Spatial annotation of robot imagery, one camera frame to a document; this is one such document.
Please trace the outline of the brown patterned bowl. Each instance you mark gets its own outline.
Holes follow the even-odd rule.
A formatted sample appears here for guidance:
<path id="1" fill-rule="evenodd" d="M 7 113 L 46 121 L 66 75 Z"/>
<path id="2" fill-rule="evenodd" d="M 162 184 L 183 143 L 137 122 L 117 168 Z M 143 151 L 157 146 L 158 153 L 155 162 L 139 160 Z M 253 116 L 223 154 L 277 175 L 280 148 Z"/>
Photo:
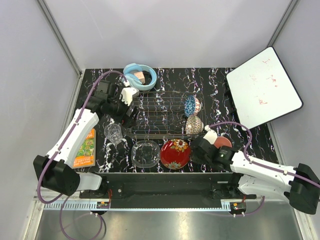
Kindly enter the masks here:
<path id="1" fill-rule="evenodd" d="M 204 124 L 196 115 L 191 115 L 187 118 L 185 132 L 187 135 L 199 134 L 203 131 Z"/>

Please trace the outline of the red floral plate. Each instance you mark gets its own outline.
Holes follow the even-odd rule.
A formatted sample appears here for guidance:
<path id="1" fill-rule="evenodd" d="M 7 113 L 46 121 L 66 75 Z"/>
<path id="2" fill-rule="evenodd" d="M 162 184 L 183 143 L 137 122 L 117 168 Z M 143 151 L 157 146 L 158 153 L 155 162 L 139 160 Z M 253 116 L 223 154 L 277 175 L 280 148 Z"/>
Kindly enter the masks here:
<path id="1" fill-rule="evenodd" d="M 160 149 L 160 161 L 168 169 L 179 170 L 189 161 L 191 148 L 183 139 L 168 140 Z"/>

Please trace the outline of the blue and red patterned bowl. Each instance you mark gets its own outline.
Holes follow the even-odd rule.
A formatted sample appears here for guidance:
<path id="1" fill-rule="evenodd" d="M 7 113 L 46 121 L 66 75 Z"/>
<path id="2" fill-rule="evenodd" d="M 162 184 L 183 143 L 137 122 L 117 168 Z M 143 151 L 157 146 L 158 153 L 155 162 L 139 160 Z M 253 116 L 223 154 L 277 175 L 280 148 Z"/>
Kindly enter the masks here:
<path id="1" fill-rule="evenodd" d="M 184 113 L 187 117 L 196 116 L 202 109 L 202 103 L 198 98 L 189 95 L 184 102 Z"/>

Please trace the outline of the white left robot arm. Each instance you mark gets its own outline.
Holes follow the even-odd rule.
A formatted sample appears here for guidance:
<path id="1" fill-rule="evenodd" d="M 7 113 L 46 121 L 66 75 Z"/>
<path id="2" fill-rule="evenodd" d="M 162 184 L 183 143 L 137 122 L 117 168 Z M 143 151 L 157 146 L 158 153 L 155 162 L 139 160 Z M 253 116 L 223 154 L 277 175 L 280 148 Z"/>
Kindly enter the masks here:
<path id="1" fill-rule="evenodd" d="M 71 196 L 75 192 L 90 190 L 97 198 L 108 193 L 102 177 L 90 172 L 76 172 L 74 161 L 80 147 L 100 119 L 109 115 L 125 128 L 134 125 L 138 110 L 132 106 L 139 90 L 103 81 L 98 89 L 91 89 L 81 108 L 53 148 L 44 156 L 37 155 L 33 167 L 38 179 L 37 194 L 46 188 L 60 195 Z"/>

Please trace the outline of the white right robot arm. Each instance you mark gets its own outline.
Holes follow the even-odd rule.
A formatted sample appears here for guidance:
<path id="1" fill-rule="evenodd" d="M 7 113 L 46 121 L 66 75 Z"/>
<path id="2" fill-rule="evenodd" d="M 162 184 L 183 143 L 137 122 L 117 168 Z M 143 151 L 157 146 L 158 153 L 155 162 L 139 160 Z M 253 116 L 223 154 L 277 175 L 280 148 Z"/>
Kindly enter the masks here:
<path id="1" fill-rule="evenodd" d="M 240 175 L 239 181 L 227 185 L 230 197 L 272 196 L 288 201 L 291 207 L 305 214 L 317 212 L 320 179 L 308 165 L 300 163 L 293 167 L 267 162 L 229 146 L 217 148 L 203 137 L 193 140 L 190 147 L 194 162 Z"/>

